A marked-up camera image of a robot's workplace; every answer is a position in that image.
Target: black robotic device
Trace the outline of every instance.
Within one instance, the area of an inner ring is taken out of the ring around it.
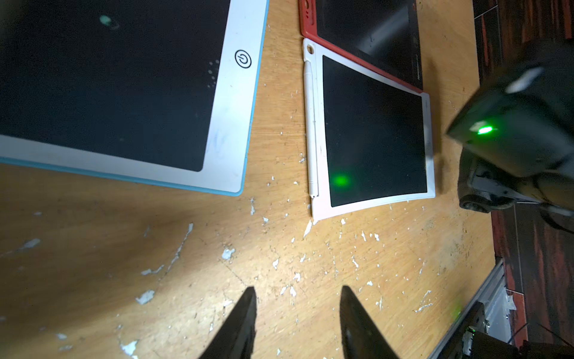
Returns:
[[[462,108],[447,131],[463,145],[462,208],[540,203],[554,227],[548,212],[574,214],[573,69],[571,41],[527,43]]]

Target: tablet frame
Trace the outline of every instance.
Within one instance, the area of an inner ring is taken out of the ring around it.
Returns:
[[[422,122],[425,141],[426,192],[375,198],[355,203],[343,204],[336,207],[331,206],[331,192],[327,164],[327,141],[325,137],[325,108],[323,101],[323,56],[337,61],[338,63],[345,65],[346,67],[349,67],[374,80],[421,97]],[[308,152],[315,151],[317,158],[316,164],[313,165],[309,163],[309,170],[313,171],[313,169],[315,169],[316,171],[314,175],[318,183],[318,193],[315,197],[312,198],[313,219],[319,221],[321,219],[334,217],[336,215],[367,209],[370,207],[376,207],[383,204],[403,202],[406,200],[434,198],[435,164],[433,161],[432,151],[431,105],[429,101],[429,95],[424,92],[418,93],[409,88],[406,88],[405,86],[402,86],[384,76],[381,76],[365,67],[362,67],[361,65],[354,63],[346,57],[343,57],[307,38],[303,41],[303,58],[304,61],[308,61],[310,63],[313,73],[312,84],[305,84],[305,88],[313,89],[313,101],[310,102],[313,103],[313,108],[311,111],[306,112],[313,114],[313,118],[308,117],[306,119],[308,121],[308,126],[311,125],[309,122],[315,123],[315,146],[307,148]]]
[[[269,0],[230,0],[201,171],[5,135],[0,135],[0,162],[184,190],[240,195],[245,182],[268,8]],[[241,51],[249,55],[250,61]]]

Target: wooden tabletop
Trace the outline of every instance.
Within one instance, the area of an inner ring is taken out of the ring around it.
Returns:
[[[478,87],[472,3],[421,1],[418,21],[437,198],[304,237],[302,37],[296,0],[271,0],[243,195],[0,166],[0,357],[126,358],[121,345],[138,341],[140,359],[196,358],[253,285],[254,358],[342,358],[346,284],[402,358],[425,358],[494,253],[490,216],[458,207],[460,146],[443,135]]]

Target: black wire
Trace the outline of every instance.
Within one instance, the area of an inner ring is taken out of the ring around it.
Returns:
[[[514,337],[516,337],[516,334],[520,333],[520,331],[522,329],[524,329],[526,326],[528,325],[528,323],[524,324],[523,326],[521,326],[520,328],[518,328],[517,331],[514,332],[514,334],[512,335],[512,337],[510,337],[510,339],[508,339],[508,341],[506,342],[507,344],[510,344],[510,342],[512,341],[512,339],[514,339]]]
[[[564,340],[561,336],[559,336],[558,334],[554,333],[554,332],[551,331],[550,329],[546,328],[546,327],[543,326],[542,324],[537,323],[537,322],[532,322],[532,323],[534,323],[534,324],[536,324],[537,326],[539,326],[540,328],[546,330],[546,331],[549,332],[550,334],[554,335],[556,338],[562,340],[562,342],[563,342],[564,344],[566,344],[566,345],[568,345],[568,346],[574,348],[574,346],[573,346],[572,344],[570,344],[569,342],[567,342],[566,340]],[[512,339],[514,339],[514,337],[516,337],[516,335],[517,335],[518,333],[520,333],[520,331],[521,331],[522,329],[524,329],[527,325],[528,325],[528,323],[526,323],[526,324],[524,324],[523,326],[521,326],[520,328],[518,328],[518,330],[514,332],[514,334],[512,335],[512,337],[510,337],[510,339],[509,339],[506,343],[507,343],[507,344],[510,344],[510,342],[512,341]]]
[[[541,326],[543,329],[547,330],[550,334],[555,335],[558,339],[562,340],[564,344],[574,348],[574,346],[572,346],[572,344],[570,344],[569,342],[567,342],[566,340],[562,339],[561,336],[559,336],[558,334],[554,333],[553,331],[551,331],[550,329],[546,328],[545,326],[543,326],[542,324],[539,323],[535,323],[538,324],[539,326]]]

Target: white stylus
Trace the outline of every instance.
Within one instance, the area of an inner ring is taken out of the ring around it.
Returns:
[[[309,196],[314,198],[319,195],[317,183],[317,152],[315,141],[315,106],[313,104],[313,71],[311,63],[305,61],[303,70],[303,82],[305,86],[305,120],[307,125],[307,169],[309,172]]]

